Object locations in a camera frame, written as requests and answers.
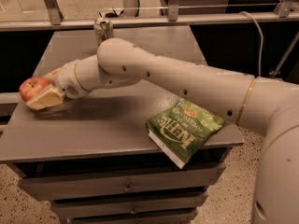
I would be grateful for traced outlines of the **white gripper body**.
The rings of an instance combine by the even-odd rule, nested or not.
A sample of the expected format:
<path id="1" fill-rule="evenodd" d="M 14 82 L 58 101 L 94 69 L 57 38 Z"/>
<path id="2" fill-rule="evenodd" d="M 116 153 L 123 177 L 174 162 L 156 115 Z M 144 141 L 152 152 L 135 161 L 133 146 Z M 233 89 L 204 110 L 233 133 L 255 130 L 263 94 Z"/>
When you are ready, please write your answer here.
<path id="1" fill-rule="evenodd" d="M 76 76 L 76 65 L 78 60 L 67 63 L 62 66 L 55 76 L 55 85 L 62 91 L 66 97 L 71 99 L 78 99 L 89 94 L 79 84 Z"/>

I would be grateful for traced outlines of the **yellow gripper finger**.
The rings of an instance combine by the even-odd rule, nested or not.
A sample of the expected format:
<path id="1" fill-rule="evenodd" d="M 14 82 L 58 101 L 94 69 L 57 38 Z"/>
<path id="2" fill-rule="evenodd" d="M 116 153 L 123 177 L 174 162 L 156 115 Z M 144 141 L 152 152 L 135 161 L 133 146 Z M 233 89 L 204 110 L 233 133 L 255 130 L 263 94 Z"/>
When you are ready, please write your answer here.
<path id="1" fill-rule="evenodd" d="M 65 94 L 51 84 L 40 93 L 31 98 L 26 105 L 34 110 L 60 105 L 64 101 Z"/>
<path id="2" fill-rule="evenodd" d="M 56 75 L 58 74 L 58 72 L 60 71 L 59 68 L 47 73 L 46 75 L 43 76 L 43 78 L 45 80 L 47 80 L 49 83 L 54 83 L 55 82 L 55 78 L 56 78 Z"/>

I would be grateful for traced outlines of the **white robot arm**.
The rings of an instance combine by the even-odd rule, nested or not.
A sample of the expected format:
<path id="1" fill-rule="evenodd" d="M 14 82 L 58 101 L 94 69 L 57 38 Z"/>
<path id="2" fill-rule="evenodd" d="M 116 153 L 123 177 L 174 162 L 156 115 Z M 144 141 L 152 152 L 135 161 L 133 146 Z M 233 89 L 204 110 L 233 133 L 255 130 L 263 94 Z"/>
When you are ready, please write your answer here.
<path id="1" fill-rule="evenodd" d="M 252 224 L 299 224 L 299 88 L 149 53 L 110 38 L 96 55 L 47 74 L 48 86 L 28 106 L 38 110 L 145 79 L 263 136 Z"/>

